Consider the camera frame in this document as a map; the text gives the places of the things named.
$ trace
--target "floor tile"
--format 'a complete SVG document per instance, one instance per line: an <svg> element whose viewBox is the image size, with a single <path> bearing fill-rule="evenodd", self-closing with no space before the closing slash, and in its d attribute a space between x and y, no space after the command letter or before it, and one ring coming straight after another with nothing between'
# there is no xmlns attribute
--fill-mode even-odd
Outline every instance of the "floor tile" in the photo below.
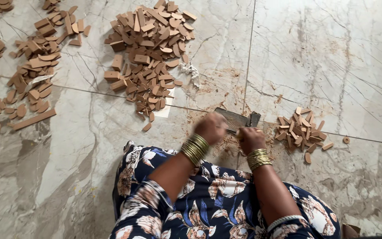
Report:
<svg viewBox="0 0 382 239"><path fill-rule="evenodd" d="M7 81L0 78L0 85ZM48 100L57 115L50 119L14 132L5 126L8 115L0 114L0 238L108 236L124 144L134 140L136 145L179 149L205 114L170 107L167 118L156 117L143 132L148 122L124 98L52 89ZM0 87L0 96L5 94ZM28 110L25 119L31 115ZM231 139L213 148L206 160L235 169L238 151L227 144Z"/></svg>
<svg viewBox="0 0 382 239"><path fill-rule="evenodd" d="M32 35L35 31L32 23L45 16L41 2L22 2L26 3L25 8L14 8L9 14L0 17L0 35L8 47L7 53L15 50L14 40L25 40L26 35ZM117 14L134 9L135 5L114 0L87 2L88 4L84 4L76 0L69 1L68 5L61 5L65 10L78 5L74 13L76 18L84 18L85 24L91 24L92 28L90 36L83 37L81 47L63 47L64 54L56 67L57 74L53 82L74 89L114 94L103 78L103 72L111 69L114 52L103 42L111 30L109 22ZM154 3L147 1L142 4L151 6ZM196 29L196 39L187 44L187 53L191 63L199 71L201 87L198 89L192 84L190 75L179 73L178 69L173 70L172 74L184 82L183 89L177 91L173 104L210 111L222 106L241 112L254 0L222 3L222 8L217 7L220 2L216 1L191 4L181 0L176 4L180 9L187 9L198 17L192 23ZM31 12L27 20L23 17L25 12ZM69 40L65 40L63 45L67 45ZM11 59L7 54L0 61L0 75L11 77L17 64L23 61Z"/></svg>
<svg viewBox="0 0 382 239"><path fill-rule="evenodd" d="M257 1L250 55L248 111L382 141L382 2Z"/></svg>
<svg viewBox="0 0 382 239"><path fill-rule="evenodd" d="M308 165L299 149L288 154L282 142L273 140L274 124L259 126L281 180L320 197L341 223L362 228L364 236L382 235L382 143L351 138L345 144L343 136L328 134L324 142L333 142L333 148L318 147ZM238 169L250 171L245 157L239 158Z"/></svg>

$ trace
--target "stack of bangles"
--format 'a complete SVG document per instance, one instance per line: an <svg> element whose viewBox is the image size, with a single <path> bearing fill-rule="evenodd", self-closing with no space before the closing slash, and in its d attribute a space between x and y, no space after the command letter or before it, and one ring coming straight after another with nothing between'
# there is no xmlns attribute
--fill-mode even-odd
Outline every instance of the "stack of bangles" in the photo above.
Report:
<svg viewBox="0 0 382 239"><path fill-rule="evenodd" d="M207 144L206 140L198 134L191 136L181 147L181 152L185 154L195 166L200 165L200 161L208 151L209 144Z"/></svg>
<svg viewBox="0 0 382 239"><path fill-rule="evenodd" d="M266 149L256 149L247 155L247 163L250 169L253 171L259 166L272 165L271 160L268 158Z"/></svg>

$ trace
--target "tile grout line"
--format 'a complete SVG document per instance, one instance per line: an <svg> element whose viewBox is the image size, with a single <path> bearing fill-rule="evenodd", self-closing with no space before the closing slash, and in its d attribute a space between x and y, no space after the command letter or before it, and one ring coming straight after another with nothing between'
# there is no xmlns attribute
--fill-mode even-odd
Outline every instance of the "tile grout line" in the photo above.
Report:
<svg viewBox="0 0 382 239"><path fill-rule="evenodd" d="M251 54L251 41L253 40L253 26L254 26L254 15L256 14L256 1L254 0L254 5L253 5L253 20L251 22L251 33L250 33L250 47L248 49L248 60L247 60L247 72L246 72L246 77L245 77L245 86L244 86L244 102L243 102L243 112L245 109L245 99L247 96L247 82L248 82L248 70L250 68L250 54Z"/></svg>
<svg viewBox="0 0 382 239"><path fill-rule="evenodd" d="M72 87L68 87L68 86L60 86L60 85L53 85L53 86L60 87L60 88L71 89L71 90L77 90L77 91L83 91L83 92L89 92L89 93L95 93L95 94L100 94L100 95L107 95L107 96L113 96L113 97L117 97L117 98L124 98L124 99L126 99L126 97L124 97L124 96L117 96L117 95L106 94L106 93L101 93L101 92L94 92L94 91L86 91L86 90L76 89L76 88L72 88ZM172 107L186 109L186 110L200 111L200 112L208 113L208 111L192 109L192 108L187 108L187 107L173 106L173 105L167 105L167 106L172 106ZM337 135L337 136L349 137L349 138L353 138L353 139L361 139L361 140L367 140L367 141L376 142L376 143L382 143L382 141L373 140L373 139L364 139L364 138L360 138L360 137L342 135L342 134L338 134L338 133L330 133L330 132L326 132L326 131L323 131L323 132L324 133L328 133L328 134Z"/></svg>
<svg viewBox="0 0 382 239"><path fill-rule="evenodd" d="M100 94L100 95L107 95L107 96L113 96L113 97L117 97L117 98L123 98L123 99L126 99L126 97L124 97L124 96L119 96L119 95L112 95L112 94L101 93L101 92L95 92L95 91L87 91L87 90L76 89L76 88L72 88L72 87L68 87L68 86L61 86L61 85L53 85L53 86L60 87L60 88L66 88L66 89L70 89L70 90L77 90L77 91L82 91L82 92L88 92L88 93L94 93L94 94ZM173 106L173 105L168 105L168 104L166 104L166 105L167 105L167 106L176 107L176 108L186 109L186 110L200 111L200 112L208 113L208 111L204 111L204 110L192 109L192 108L187 108L187 107L182 107L182 106Z"/></svg>
<svg viewBox="0 0 382 239"><path fill-rule="evenodd" d="M118 95L112 95L112 94L106 94L106 93L94 92L94 91L87 91L87 90L76 89L76 88L72 88L72 87L68 87L68 86L60 86L60 85L53 85L53 86L60 87L60 88L66 88L66 89L70 89L70 90L77 90L77 91L82 91L82 92L88 92L88 93L94 93L94 94L100 94L100 95L107 95L107 96L113 96L113 97L117 97L117 98L126 99L126 97L124 97L124 96L118 96ZM182 106L173 106L173 105L167 105L167 106L172 106L172 107L175 107L175 108L181 108L181 109L186 109L186 110L200 111L200 112L208 113L208 111L192 109L192 108L187 108L187 107L182 107ZM322 131L322 132L323 133L337 135L337 136L349 137L349 138L353 138L353 139L361 139L361 140L367 140L367 141L376 142L376 143L382 143L382 141L373 140L373 139L364 139L364 138L360 138L360 137L342 135L342 134L338 134L338 133L330 133L330 132L326 132L326 131Z"/></svg>

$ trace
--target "navy floral dress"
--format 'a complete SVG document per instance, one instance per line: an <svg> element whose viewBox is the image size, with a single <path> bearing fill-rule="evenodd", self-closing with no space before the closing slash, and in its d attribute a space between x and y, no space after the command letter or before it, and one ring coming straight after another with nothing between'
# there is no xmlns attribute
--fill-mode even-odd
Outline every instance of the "navy floral dress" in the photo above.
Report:
<svg viewBox="0 0 382 239"><path fill-rule="evenodd" d="M252 174L203 161L171 204L151 172L177 153L129 141L117 170L110 239L340 239L334 212L321 199L284 182L302 216L268 226L259 208Z"/></svg>

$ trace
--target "person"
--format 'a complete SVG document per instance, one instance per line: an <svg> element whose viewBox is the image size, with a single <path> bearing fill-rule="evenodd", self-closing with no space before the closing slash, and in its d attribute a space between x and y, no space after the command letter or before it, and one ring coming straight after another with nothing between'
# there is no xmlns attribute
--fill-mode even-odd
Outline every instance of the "person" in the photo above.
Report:
<svg viewBox="0 0 382 239"><path fill-rule="evenodd" d="M252 173L203 160L226 128L220 114L206 115L179 152L129 141L117 170L109 238L341 238L326 203L275 173L261 130L240 128Z"/></svg>

